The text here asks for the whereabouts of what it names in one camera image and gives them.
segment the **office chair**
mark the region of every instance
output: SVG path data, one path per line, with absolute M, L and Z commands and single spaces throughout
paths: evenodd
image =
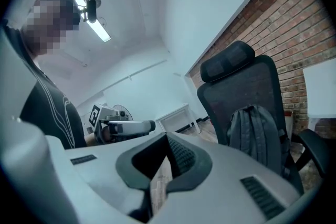
M 247 105 L 263 106 L 274 118 L 277 129 L 286 133 L 279 78 L 270 57 L 255 57 L 249 45 L 236 41 L 201 64 L 201 78 L 205 84 L 197 90 L 197 96 L 213 123 L 219 144 L 229 144 L 227 131 L 231 116 Z M 309 129 L 292 136 L 292 141 L 303 144 L 306 150 L 296 163 L 288 155 L 285 167 L 289 169 L 289 175 L 286 179 L 303 194 L 298 171 L 313 159 L 324 177 L 329 150 L 325 141 Z

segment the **ceiling light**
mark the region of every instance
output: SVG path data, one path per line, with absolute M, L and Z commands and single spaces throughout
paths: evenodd
M 84 9 L 86 6 L 86 3 L 84 0 L 75 0 L 78 4 L 78 7 L 80 10 Z M 104 41 L 109 41 L 111 39 L 110 35 L 105 31 L 103 26 L 100 24 L 98 20 L 96 20 L 93 24 L 89 21 L 86 21 L 86 23 L 93 29 L 93 31 L 96 32 L 96 34 Z

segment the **white desk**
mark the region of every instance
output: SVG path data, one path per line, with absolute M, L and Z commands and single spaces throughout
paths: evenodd
M 190 110 L 188 104 L 182 104 L 180 107 L 175 108 L 174 110 L 172 110 L 172 111 L 170 111 L 170 112 L 168 112 L 168 113 L 165 113 L 165 114 L 162 115 L 162 116 L 157 117 L 157 118 L 155 119 L 155 122 L 158 122 L 158 124 L 159 124 L 160 127 L 162 128 L 162 131 L 163 131 L 163 132 L 166 132 L 166 129 L 165 129 L 165 127 L 163 126 L 162 121 L 163 121 L 163 120 L 166 120 L 166 119 L 168 119 L 168 118 L 171 118 L 171 117 L 173 117 L 173 116 L 176 116 L 177 114 L 179 114 L 179 113 L 183 113 L 183 112 L 186 113 L 187 117 L 188 117 L 189 120 L 190 120 L 190 121 L 189 121 L 189 122 L 190 122 L 189 126 L 192 127 L 191 122 L 193 122 L 194 125 L 195 125 L 195 127 L 196 127 L 197 132 L 200 133 L 200 132 L 201 132 L 201 131 L 200 131 L 200 128 L 198 127 L 197 122 L 196 122 L 196 120 L 195 120 L 195 117 L 193 116 L 193 113 L 191 112 L 191 110 Z
M 336 58 L 303 70 L 307 88 L 308 128 L 320 119 L 336 118 Z

